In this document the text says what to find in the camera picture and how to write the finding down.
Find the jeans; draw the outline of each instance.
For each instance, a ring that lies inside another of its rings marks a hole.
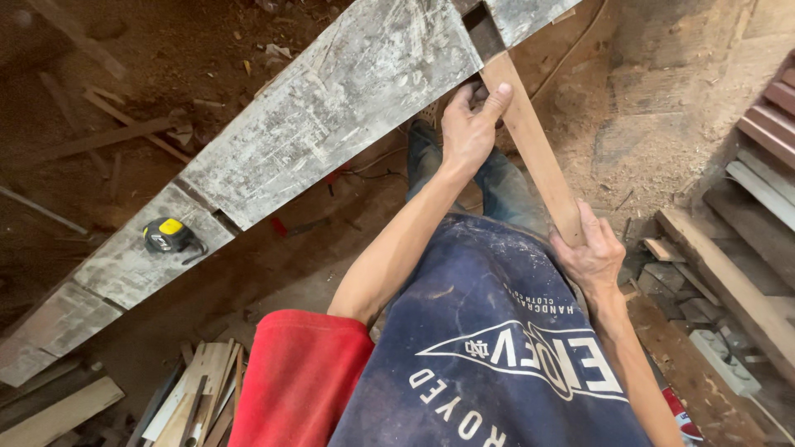
[[[423,119],[409,128],[409,191],[408,202],[431,180],[442,162],[442,150],[436,130]],[[519,168],[511,163],[495,146],[475,174],[475,183],[483,191],[483,215],[494,220],[527,228],[538,234],[546,233],[541,204],[527,190],[527,181]],[[457,201],[453,211],[466,212]]]

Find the hand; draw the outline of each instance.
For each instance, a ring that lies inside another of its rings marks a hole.
[[[577,201],[577,207],[586,245],[571,248],[556,228],[549,233],[549,242],[566,274],[582,289],[589,308],[624,308],[616,282],[626,250],[615,238],[607,219],[596,219],[591,205],[582,200]]]
[[[452,172],[469,181],[494,147],[494,125],[514,97],[514,89],[506,83],[488,95],[485,87],[475,91],[478,83],[458,89],[444,109],[442,135],[444,149],[440,170]],[[483,109],[471,110],[470,102],[488,95]]]

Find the workshop floor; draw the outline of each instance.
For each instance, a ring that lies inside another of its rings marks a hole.
[[[603,2],[593,29],[533,104],[575,194],[592,202],[621,234],[627,218],[691,206],[690,197],[699,196],[707,183],[701,179],[720,175],[736,138],[731,126],[795,47],[795,15],[781,14],[792,12],[791,0],[583,0],[575,16],[512,50],[531,95]],[[57,33],[34,37],[3,27],[4,41],[20,42],[18,51],[0,52],[4,154],[71,137],[38,80],[43,69],[57,75],[92,129],[109,130],[114,124],[80,98],[83,83],[120,95],[124,109],[139,119],[184,108],[201,147],[242,110],[241,96],[253,95],[283,67],[274,60],[266,65],[269,59],[258,44],[299,52],[348,3],[296,1],[289,10],[283,6],[268,15],[251,0],[168,0],[145,6],[137,0],[59,1],[92,32],[121,33],[103,44],[130,76],[123,82],[111,78],[64,47],[65,37]],[[0,9],[11,23],[24,3],[13,0]],[[251,61],[250,76],[243,60]],[[202,108],[193,99],[225,107]],[[522,166],[507,132],[499,132],[498,145]],[[288,229],[325,217],[328,224],[282,238],[271,218],[263,220],[89,340],[80,351],[103,362],[126,391],[121,405],[134,414],[143,409],[182,340],[209,340],[225,330],[250,343],[254,324],[268,312],[323,312],[356,255],[404,204],[404,178],[378,177],[405,173],[405,151],[398,150],[403,146],[405,135],[391,132],[356,157],[352,169],[392,155],[359,176],[341,177],[333,196],[320,182],[271,216]],[[85,227],[112,232],[180,170],[176,159],[142,139],[106,148],[103,155],[112,160],[116,150],[123,151],[118,203],[111,203],[106,182],[86,157],[35,170],[4,168],[0,180]],[[478,189],[470,185],[460,201],[478,212]],[[55,240],[69,234],[22,207],[3,201],[3,209],[0,278],[7,284],[0,290],[5,312],[0,327],[93,250]],[[30,235],[31,226],[39,231]]]

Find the person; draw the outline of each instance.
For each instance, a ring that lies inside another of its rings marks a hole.
[[[476,87],[445,109],[443,149],[432,122],[411,124],[407,204],[328,314],[259,323],[230,446],[683,445],[616,286],[623,246],[582,201],[586,246],[527,230],[527,184],[494,148],[513,89],[472,110]],[[473,177],[485,216],[455,211]]]

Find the navy blue shirt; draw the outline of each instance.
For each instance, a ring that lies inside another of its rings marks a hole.
[[[543,243],[449,214],[329,442],[651,445]]]

